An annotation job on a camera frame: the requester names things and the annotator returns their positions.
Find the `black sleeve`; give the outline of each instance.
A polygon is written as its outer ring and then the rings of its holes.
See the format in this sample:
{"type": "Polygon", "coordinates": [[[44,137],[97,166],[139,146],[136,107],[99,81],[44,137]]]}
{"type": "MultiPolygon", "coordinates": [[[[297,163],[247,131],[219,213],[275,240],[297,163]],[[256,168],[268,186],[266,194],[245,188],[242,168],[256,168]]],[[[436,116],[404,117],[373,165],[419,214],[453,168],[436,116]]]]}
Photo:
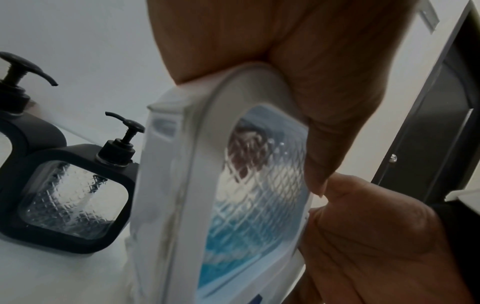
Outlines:
{"type": "Polygon", "coordinates": [[[480,215],[460,201],[432,208],[445,227],[461,275],[475,303],[480,303],[480,215]]]}

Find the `wall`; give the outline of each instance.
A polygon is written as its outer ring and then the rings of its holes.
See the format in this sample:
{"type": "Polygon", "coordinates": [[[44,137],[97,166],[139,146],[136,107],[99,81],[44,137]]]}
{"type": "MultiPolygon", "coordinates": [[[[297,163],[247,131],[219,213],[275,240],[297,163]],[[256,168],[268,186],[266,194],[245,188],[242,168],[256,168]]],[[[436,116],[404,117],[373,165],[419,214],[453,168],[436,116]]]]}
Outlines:
{"type": "MultiPolygon", "coordinates": [[[[467,1],[431,0],[440,18],[432,35],[416,18],[393,65],[385,100],[341,172],[374,176],[467,1]]],[[[51,88],[38,77],[26,77],[23,86],[41,115],[98,144],[124,132],[103,117],[104,111],[144,122],[145,106],[173,85],[151,37],[144,1],[4,0],[0,28],[0,50],[32,60],[60,83],[51,88]]]]}

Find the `black soap dispenser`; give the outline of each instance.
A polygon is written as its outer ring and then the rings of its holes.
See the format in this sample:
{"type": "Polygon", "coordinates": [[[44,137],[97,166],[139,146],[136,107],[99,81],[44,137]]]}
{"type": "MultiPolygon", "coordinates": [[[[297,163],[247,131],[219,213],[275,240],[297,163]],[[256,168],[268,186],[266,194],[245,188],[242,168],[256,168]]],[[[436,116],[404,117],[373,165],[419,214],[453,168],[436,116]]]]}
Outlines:
{"type": "Polygon", "coordinates": [[[37,74],[52,86],[58,84],[30,61],[7,52],[0,58],[10,63],[3,80],[0,80],[0,193],[13,179],[16,166],[36,151],[64,147],[67,141],[54,125],[37,118],[24,109],[30,101],[25,90],[18,86],[27,73],[37,74]]]}
{"type": "Polygon", "coordinates": [[[0,232],[17,240],[88,254],[109,246],[130,217],[139,165],[130,140],[144,126],[106,112],[128,127],[103,147],[81,144],[42,150],[24,159],[2,197],[0,232]]]}

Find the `dispenser window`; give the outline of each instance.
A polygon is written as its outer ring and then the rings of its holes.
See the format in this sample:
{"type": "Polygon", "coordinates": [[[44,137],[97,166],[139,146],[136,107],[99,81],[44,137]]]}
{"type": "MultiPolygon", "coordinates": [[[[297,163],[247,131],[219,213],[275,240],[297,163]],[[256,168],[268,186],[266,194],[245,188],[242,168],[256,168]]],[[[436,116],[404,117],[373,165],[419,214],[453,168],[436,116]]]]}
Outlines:
{"type": "Polygon", "coordinates": [[[257,106],[236,125],[224,151],[199,278],[207,295],[296,235],[309,191],[307,131],[257,106]]]}
{"type": "Polygon", "coordinates": [[[18,212],[27,224],[95,240],[104,237],[129,198],[121,184],[63,161],[37,168],[18,212]]]}
{"type": "Polygon", "coordinates": [[[0,132],[0,166],[2,166],[12,153],[12,143],[10,139],[0,132]]]}

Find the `skin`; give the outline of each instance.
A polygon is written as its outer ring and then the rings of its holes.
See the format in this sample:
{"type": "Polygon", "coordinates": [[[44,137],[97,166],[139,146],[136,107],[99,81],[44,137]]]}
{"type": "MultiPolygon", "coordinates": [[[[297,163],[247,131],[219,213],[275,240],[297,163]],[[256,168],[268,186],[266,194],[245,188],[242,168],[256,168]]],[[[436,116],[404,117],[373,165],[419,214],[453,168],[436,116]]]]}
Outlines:
{"type": "MultiPolygon", "coordinates": [[[[431,209],[353,177],[335,174],[326,183],[382,101],[416,4],[147,0],[177,84],[265,61],[283,73],[309,118],[305,181],[330,202],[311,212],[300,246],[307,270],[287,304],[473,303],[431,209]]],[[[251,151],[242,154],[233,160],[239,178],[245,163],[262,166],[251,151]]]]}

